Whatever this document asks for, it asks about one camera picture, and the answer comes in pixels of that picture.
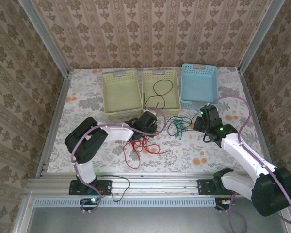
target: black mounting bracket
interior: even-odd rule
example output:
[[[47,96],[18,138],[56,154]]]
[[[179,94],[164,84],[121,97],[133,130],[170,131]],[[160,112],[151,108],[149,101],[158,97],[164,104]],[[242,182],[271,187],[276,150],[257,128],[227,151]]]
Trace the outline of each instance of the black mounting bracket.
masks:
[[[91,186],[95,187],[103,196],[111,195],[112,181],[111,180],[94,180],[90,183]],[[98,193],[82,184],[80,180],[72,180],[70,182],[69,195],[78,196],[97,196]]]
[[[228,195],[231,194],[231,190],[223,187],[221,177],[233,171],[230,168],[225,168],[221,171],[217,171],[213,175],[213,179],[197,180],[197,187],[199,195]]]
[[[215,205],[216,205],[215,209],[219,211],[222,209],[228,210],[229,202],[230,202],[229,198],[215,198]]]

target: blue basket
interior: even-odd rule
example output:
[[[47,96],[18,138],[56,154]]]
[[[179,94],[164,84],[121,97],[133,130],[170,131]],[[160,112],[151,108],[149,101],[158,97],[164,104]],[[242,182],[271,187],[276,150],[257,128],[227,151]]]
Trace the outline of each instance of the blue basket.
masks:
[[[217,67],[184,63],[182,65],[181,107],[200,109],[219,96]]]

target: black wire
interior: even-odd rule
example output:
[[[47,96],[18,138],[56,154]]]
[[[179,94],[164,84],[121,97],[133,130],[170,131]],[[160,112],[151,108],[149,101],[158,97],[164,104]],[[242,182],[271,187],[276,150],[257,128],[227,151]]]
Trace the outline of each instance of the black wire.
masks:
[[[124,192],[123,192],[123,194],[122,194],[122,196],[121,196],[121,198],[120,198],[119,200],[114,200],[113,193],[111,192],[112,200],[113,200],[114,202],[120,202],[120,201],[122,200],[122,198],[124,197],[124,194],[125,194],[125,192],[127,191],[127,189],[130,188],[130,181],[129,181],[126,177],[123,177],[123,176],[103,175],[103,176],[101,176],[101,177],[104,177],[104,176],[113,176],[113,177],[118,177],[118,178],[122,178],[122,179],[125,179],[125,180],[128,181],[128,187],[124,190]]]
[[[171,118],[169,118],[168,119],[168,121],[167,121],[167,123],[166,123],[166,125],[168,125],[168,122],[171,120],[171,119],[181,119],[182,120],[182,122],[184,122],[184,123],[186,123],[186,124],[188,124],[187,126],[185,126],[184,127],[184,129],[182,129],[182,128],[179,128],[178,127],[178,125],[175,125],[175,128],[176,129],[178,129],[178,132],[179,133],[183,133],[184,131],[193,131],[193,130],[190,130],[190,129],[188,129],[191,125],[192,125],[192,123],[193,123],[193,119],[197,116],[197,114],[199,114],[200,112],[197,112],[192,118],[188,118],[188,117],[186,117],[186,116],[173,116],[173,117],[171,117]],[[170,124],[167,126],[167,133],[168,133],[168,135],[170,136],[170,137],[173,137],[173,136],[175,136],[177,133],[174,133],[174,134],[171,134],[170,133],[170,127],[172,126],[172,124],[173,124],[173,122],[170,122]]]
[[[157,92],[156,92],[156,90],[155,90],[155,85],[157,84],[157,83],[159,83],[159,82],[161,82],[161,81],[169,81],[170,83],[171,83],[171,88],[170,88],[170,90],[169,91],[167,91],[165,94],[158,94]],[[156,96],[159,96],[159,97],[161,97],[162,99],[163,99],[163,101],[164,101],[164,106],[162,107],[162,109],[164,109],[164,107],[166,106],[166,101],[165,101],[165,99],[164,99],[164,97],[163,96],[165,96],[165,95],[167,95],[169,92],[171,92],[171,90],[174,88],[174,84],[173,84],[173,82],[171,81],[171,80],[169,80],[169,79],[161,79],[161,80],[158,80],[157,82],[155,82],[154,83],[154,85],[153,85],[153,91],[154,91],[154,93],[155,93],[155,95],[153,95],[153,96],[149,96],[148,98],[147,98],[147,100],[146,100],[146,102],[145,102],[145,108],[146,108],[146,103],[149,101],[149,99],[150,98],[152,98],[152,97],[156,97]]]

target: basket handle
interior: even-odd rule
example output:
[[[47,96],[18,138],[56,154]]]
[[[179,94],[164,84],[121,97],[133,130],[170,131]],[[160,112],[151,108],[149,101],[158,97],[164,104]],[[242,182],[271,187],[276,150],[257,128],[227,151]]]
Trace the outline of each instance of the basket handle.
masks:
[[[132,110],[124,110],[124,111],[119,111],[119,112],[116,112],[116,114],[120,115],[120,114],[126,114],[126,113],[131,113]]]
[[[152,71],[153,75],[164,75],[166,73],[166,70],[156,69]]]
[[[206,65],[203,64],[193,64],[192,65],[193,69],[206,69]]]
[[[205,106],[207,105],[208,103],[206,102],[192,102],[192,105],[200,105],[200,106]]]
[[[163,113],[169,113],[171,110],[170,109],[160,109],[160,111]]]
[[[118,72],[114,72],[112,74],[113,74],[113,77],[122,77],[122,76],[126,75],[126,71],[118,71]]]

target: aluminum frame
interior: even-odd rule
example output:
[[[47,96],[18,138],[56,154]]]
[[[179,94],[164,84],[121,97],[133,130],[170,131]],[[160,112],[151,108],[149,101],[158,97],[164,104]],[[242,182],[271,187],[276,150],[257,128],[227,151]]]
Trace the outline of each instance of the aluminum frame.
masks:
[[[48,164],[48,162],[49,162],[49,158],[51,156],[52,149],[54,146],[56,133],[58,130],[61,115],[63,113],[65,99],[67,97],[67,93],[69,90],[72,75],[73,75],[73,72],[71,72],[69,74],[69,76],[66,79],[64,79],[64,81],[63,81],[63,85],[62,85],[62,88],[61,88],[61,91],[60,91],[60,94],[59,94],[59,97],[57,100],[57,104],[55,107],[52,122],[50,124],[50,128],[48,131],[47,139],[46,139],[44,147],[43,147],[39,167],[38,167],[37,173],[35,175],[36,178],[39,178],[41,176],[43,166],[45,166],[45,164]]]
[[[256,33],[254,34],[252,40],[250,41],[250,44],[238,65],[238,68],[241,73],[244,73],[245,70],[247,69],[250,61],[252,60],[254,54],[257,52],[262,40],[264,39],[267,31],[271,27],[273,21],[275,20],[275,17],[277,16],[284,2],[285,0],[271,1],[269,7],[267,8],[267,11],[265,12],[263,19],[261,20],[261,23],[257,28]]]
[[[81,207],[83,198],[35,198],[34,208]],[[104,197],[99,208],[139,208],[139,207],[215,207],[215,198],[122,198],[114,202],[112,198]]]
[[[259,138],[261,149],[262,149],[262,151],[264,153],[264,158],[271,163],[272,159],[271,159],[270,153],[268,151],[265,138],[263,136],[262,128],[261,128],[261,125],[259,123],[258,115],[257,115],[257,112],[256,112],[256,110],[254,108],[254,105],[253,105],[253,102],[252,102],[252,99],[251,99],[251,95],[250,95],[250,92],[249,92],[249,88],[248,88],[247,82],[246,82],[245,77],[244,77],[244,75],[243,75],[243,73],[241,71],[239,72],[239,75],[240,75],[240,79],[241,79],[241,82],[242,82],[244,94],[246,96],[246,99],[247,99],[249,105],[251,106],[252,120],[253,120],[253,123],[254,123],[254,125],[255,125],[255,127],[257,129],[257,135],[258,135],[258,138]],[[281,214],[282,214],[282,216],[284,218],[291,219],[291,208],[285,208],[285,209],[281,210],[280,212],[281,212]],[[285,226],[285,229],[287,230],[287,232],[291,233],[291,224],[288,224],[288,223],[286,223],[284,221],[282,221],[282,224]]]
[[[19,3],[24,8],[26,14],[28,15],[29,20],[31,21],[34,28],[41,37],[43,43],[47,47],[58,69],[60,70],[64,78],[66,78],[69,73],[69,66],[63,59],[61,52],[59,51],[51,35],[49,34],[46,26],[44,25],[43,20],[39,16],[36,7],[34,6],[31,0],[19,0]]]
[[[112,173],[103,173],[101,175],[112,175]],[[182,198],[191,200],[192,198],[211,198],[219,196],[199,195],[197,190],[198,179],[211,179],[209,173],[116,173],[115,175],[125,176],[130,181],[130,189],[125,193],[126,199],[131,198]],[[26,233],[29,227],[34,201],[36,198],[91,198],[93,196],[70,196],[68,194],[70,181],[75,179],[75,174],[53,173],[42,176],[39,179],[29,179],[25,191],[25,197],[22,201],[13,233]],[[127,181],[116,177],[99,177],[102,180],[113,181],[114,198],[122,196],[127,187]]]

